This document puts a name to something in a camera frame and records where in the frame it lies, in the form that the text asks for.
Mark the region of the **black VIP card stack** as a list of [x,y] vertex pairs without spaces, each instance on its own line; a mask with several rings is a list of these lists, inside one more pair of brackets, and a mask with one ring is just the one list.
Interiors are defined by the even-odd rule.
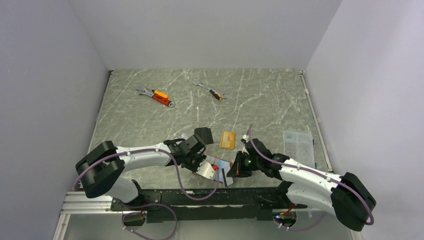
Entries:
[[214,143],[212,130],[209,127],[198,127],[194,129],[194,134],[197,135],[204,145],[211,145]]

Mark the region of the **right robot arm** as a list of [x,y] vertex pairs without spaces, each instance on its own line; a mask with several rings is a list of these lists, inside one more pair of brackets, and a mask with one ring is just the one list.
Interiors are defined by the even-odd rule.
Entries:
[[357,232],[374,224],[372,211],[377,202],[353,173],[338,175],[316,170],[287,155],[271,153],[257,138],[244,143],[226,175],[248,178],[254,171],[281,181],[271,202],[282,208],[303,205],[319,209]]

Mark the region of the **silver VIP card stack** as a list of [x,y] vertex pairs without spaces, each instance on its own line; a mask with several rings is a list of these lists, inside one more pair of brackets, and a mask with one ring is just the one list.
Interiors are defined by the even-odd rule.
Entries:
[[176,139],[177,139],[177,140],[178,140],[178,139],[184,139],[184,140],[187,140],[187,139],[188,139],[188,136],[187,136],[185,133],[182,133],[181,135],[177,136],[177,137],[176,137]]

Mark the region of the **orange gold card stack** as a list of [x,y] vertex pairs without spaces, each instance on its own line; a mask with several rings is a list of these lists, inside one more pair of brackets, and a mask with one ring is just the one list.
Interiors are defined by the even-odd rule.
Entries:
[[222,149],[233,150],[235,148],[236,134],[232,131],[223,131],[219,147]]

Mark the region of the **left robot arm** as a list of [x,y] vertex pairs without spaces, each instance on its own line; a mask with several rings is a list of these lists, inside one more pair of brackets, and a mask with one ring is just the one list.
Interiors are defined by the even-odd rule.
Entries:
[[207,161],[203,141],[197,136],[168,139],[142,147],[115,146],[112,141],[100,143],[76,165],[76,183],[81,183],[89,199],[102,195],[119,199],[131,210],[144,203],[141,187],[122,173],[147,167],[182,167],[202,177],[213,179],[216,168]]

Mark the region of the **red leather card holder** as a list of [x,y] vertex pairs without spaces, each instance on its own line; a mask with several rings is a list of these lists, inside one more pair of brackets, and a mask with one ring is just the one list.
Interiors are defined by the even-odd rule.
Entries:
[[226,161],[226,160],[223,160],[223,159],[220,159],[220,158],[217,158],[217,157],[213,157],[213,156],[210,156],[210,155],[206,155],[205,161],[207,161],[207,162],[209,162],[213,165],[213,168],[216,170],[216,176],[215,176],[213,181],[216,181],[216,182],[219,182],[219,183],[222,183],[221,169],[225,169],[225,171],[228,172],[230,170],[231,166],[233,165],[233,163],[230,162],[230,161]]

